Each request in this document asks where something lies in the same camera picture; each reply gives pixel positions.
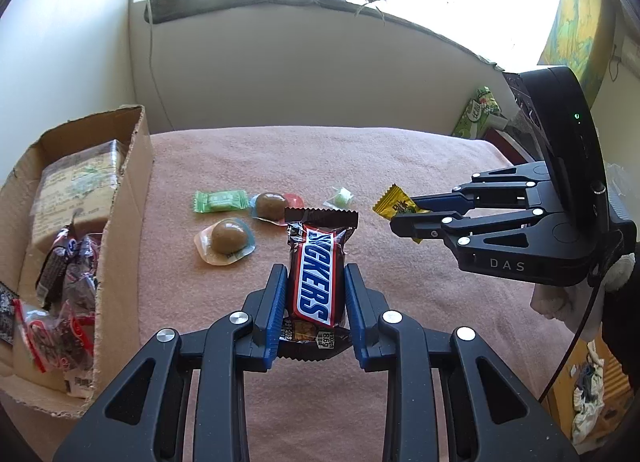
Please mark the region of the right hand white glove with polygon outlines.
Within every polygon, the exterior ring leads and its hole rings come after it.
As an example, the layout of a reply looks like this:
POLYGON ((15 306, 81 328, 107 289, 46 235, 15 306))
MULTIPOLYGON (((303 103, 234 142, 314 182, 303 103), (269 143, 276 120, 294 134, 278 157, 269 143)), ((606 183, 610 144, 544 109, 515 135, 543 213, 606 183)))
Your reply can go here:
MULTIPOLYGON (((622 294, 623 288, 631 282, 635 267, 637 254, 623 255, 605 274, 599 295, 580 333, 583 341, 593 341, 597 336, 603 318, 605 297, 622 294)), ((570 332, 576 334, 578 325, 585 315, 591 292, 592 287, 587 280, 567 287, 536 284, 530 307, 544 318, 561 321, 570 332)))

